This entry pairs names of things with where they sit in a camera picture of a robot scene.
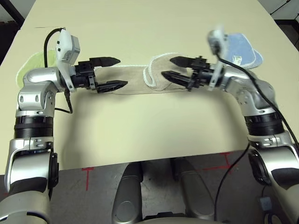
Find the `green towel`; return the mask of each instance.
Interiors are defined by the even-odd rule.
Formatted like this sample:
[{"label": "green towel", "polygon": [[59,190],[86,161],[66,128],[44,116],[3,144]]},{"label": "green towel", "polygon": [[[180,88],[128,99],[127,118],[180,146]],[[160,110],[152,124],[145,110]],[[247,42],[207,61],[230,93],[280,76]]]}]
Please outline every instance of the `green towel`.
[{"label": "green towel", "polygon": [[[48,50],[47,56],[48,56],[48,67],[55,67],[56,66],[55,50]],[[23,84],[24,75],[26,75],[26,73],[29,72],[30,70],[36,68],[44,68],[43,51],[37,52],[34,55],[32,55],[18,71],[16,82],[20,88],[24,86]]]}]

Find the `table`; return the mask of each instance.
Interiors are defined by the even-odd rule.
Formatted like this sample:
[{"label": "table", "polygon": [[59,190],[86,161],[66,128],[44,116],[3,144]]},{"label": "table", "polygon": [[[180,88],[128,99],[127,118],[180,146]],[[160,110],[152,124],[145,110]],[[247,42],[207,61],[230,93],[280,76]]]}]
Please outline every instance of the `table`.
[{"label": "table", "polygon": [[[37,0],[0,66],[2,113],[0,173],[13,137],[19,88],[15,75],[46,35],[66,27],[79,38],[78,61],[113,56],[124,65],[181,52],[214,63],[207,33],[222,24],[244,33],[264,63],[253,71],[270,82],[282,113],[299,134],[299,54],[273,19],[254,0]],[[49,42],[55,46],[57,35]],[[57,107],[67,108],[57,94]],[[189,92],[119,96],[79,90],[74,114],[55,113],[54,149],[60,169],[241,150],[247,128],[232,96]]]}]

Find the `black wire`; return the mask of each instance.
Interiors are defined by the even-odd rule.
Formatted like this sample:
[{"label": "black wire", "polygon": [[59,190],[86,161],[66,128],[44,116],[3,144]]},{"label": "black wire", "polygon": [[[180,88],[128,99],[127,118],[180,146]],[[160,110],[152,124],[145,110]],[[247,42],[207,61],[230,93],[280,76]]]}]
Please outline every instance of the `black wire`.
[{"label": "black wire", "polygon": [[65,112],[65,113],[69,113],[69,114],[72,114],[72,113],[73,113],[73,108],[72,108],[72,106],[71,106],[70,91],[69,91],[68,88],[65,88],[64,96],[65,96],[65,100],[66,100],[66,102],[67,102],[67,105],[69,106],[70,111],[67,111],[67,110],[65,110],[65,109],[61,109],[61,108],[57,108],[57,107],[55,107],[55,110],[57,110],[57,111],[62,111],[62,112]]},{"label": "black wire", "polygon": [[274,105],[274,103],[272,103],[262,92],[262,90],[260,89],[260,87],[258,86],[258,84],[256,83],[256,79],[248,72],[246,71],[246,69],[231,63],[229,61],[226,61],[222,58],[219,57],[219,55],[217,54],[218,60],[221,61],[222,63],[228,64],[236,69],[241,70],[242,72],[244,72],[249,79],[252,81],[253,85],[255,86],[256,90],[258,91],[258,93],[262,96],[262,98],[273,108],[273,110],[279,115],[279,117],[281,118],[281,120],[284,122],[286,128],[288,129],[288,131],[290,132],[291,137],[293,138],[294,142],[295,142],[295,150],[297,152],[297,154],[299,155],[299,143],[297,141],[297,138],[294,134],[294,132],[292,131],[291,127],[289,126],[288,122],[286,121],[285,117],[283,116],[283,114],[280,112],[280,110]]},{"label": "black wire", "polygon": [[57,29],[54,29],[52,30],[46,37],[45,39],[45,43],[43,44],[43,60],[44,60],[44,63],[45,63],[45,68],[48,67],[48,59],[47,59],[47,47],[48,47],[48,42],[49,42],[49,39],[53,36],[53,34],[57,33],[57,32],[60,32],[63,28],[57,28]]},{"label": "black wire", "polygon": [[277,8],[274,12],[270,13],[270,15],[272,15],[273,13],[275,13],[277,10],[281,9],[283,6],[285,6],[286,4],[288,4],[291,0],[287,0],[281,7]]},{"label": "black wire", "polygon": [[261,197],[263,197],[263,192],[265,191],[265,188],[267,187],[267,185],[265,185],[262,189],[262,193],[261,193]]},{"label": "black wire", "polygon": [[[57,28],[57,29],[54,29],[52,30],[46,37],[45,39],[45,43],[43,44],[43,59],[44,59],[44,63],[45,63],[45,68],[48,67],[48,59],[47,59],[47,47],[48,47],[48,42],[49,42],[49,39],[53,36],[53,34],[57,33],[57,32],[61,32],[63,28]],[[67,111],[65,109],[61,109],[61,108],[56,108],[55,107],[55,110],[56,111],[62,111],[62,112],[65,112],[65,113],[69,113],[69,114],[72,114],[73,113],[73,108],[71,106],[71,99],[70,99],[70,91],[69,89],[66,87],[65,88],[65,91],[64,91],[64,96],[65,96],[65,100],[67,102],[67,105],[69,106],[69,109],[70,111]]]},{"label": "black wire", "polygon": [[219,197],[219,193],[221,190],[221,187],[223,185],[223,182],[225,180],[225,178],[227,177],[227,175],[229,174],[229,172],[232,170],[232,168],[243,158],[243,156],[247,153],[248,149],[249,149],[250,144],[248,143],[246,146],[246,149],[244,150],[244,152],[238,157],[238,159],[236,159],[234,161],[234,163],[232,165],[230,165],[230,167],[227,169],[227,171],[225,172],[223,178],[220,181],[220,184],[218,186],[217,189],[217,194],[216,194],[216,198],[215,198],[215,204],[214,204],[214,221],[217,221],[217,202],[218,202],[218,197]]}]

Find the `blue towel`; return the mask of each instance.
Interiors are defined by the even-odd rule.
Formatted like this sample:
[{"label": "blue towel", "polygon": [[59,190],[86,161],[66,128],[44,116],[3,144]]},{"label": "blue towel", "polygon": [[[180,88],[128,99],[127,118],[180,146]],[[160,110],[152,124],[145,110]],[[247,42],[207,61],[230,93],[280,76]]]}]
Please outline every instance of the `blue towel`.
[{"label": "blue towel", "polygon": [[228,53],[226,60],[245,69],[252,69],[263,63],[262,55],[252,48],[244,34],[228,35]]}]

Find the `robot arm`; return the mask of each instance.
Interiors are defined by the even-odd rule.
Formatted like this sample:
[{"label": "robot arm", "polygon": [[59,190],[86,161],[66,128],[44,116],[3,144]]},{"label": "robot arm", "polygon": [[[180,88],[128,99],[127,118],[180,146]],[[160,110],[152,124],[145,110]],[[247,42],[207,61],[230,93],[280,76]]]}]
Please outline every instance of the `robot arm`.
[{"label": "robot arm", "polygon": [[53,138],[56,93],[69,94],[79,87],[102,93],[127,84],[118,80],[99,84],[95,79],[95,66],[111,66],[119,63],[118,59],[90,58],[73,66],[79,43],[64,29],[56,51],[57,67],[29,71],[18,94],[14,139],[9,144],[5,172],[8,197],[0,203],[3,224],[50,223],[50,198],[59,171]]},{"label": "robot arm", "polygon": [[[191,77],[174,71],[162,75],[169,81],[193,87],[210,86],[217,65],[198,58],[175,57],[170,60],[180,67],[193,69]],[[256,79],[263,94],[275,105],[273,87],[266,81]],[[284,130],[282,120],[275,110],[263,99],[248,75],[237,68],[222,66],[214,81],[214,87],[234,96],[240,106],[248,128],[248,140],[255,149],[249,153],[249,161],[255,179],[272,186],[282,207],[293,223],[299,221],[299,159],[290,134]]]}]

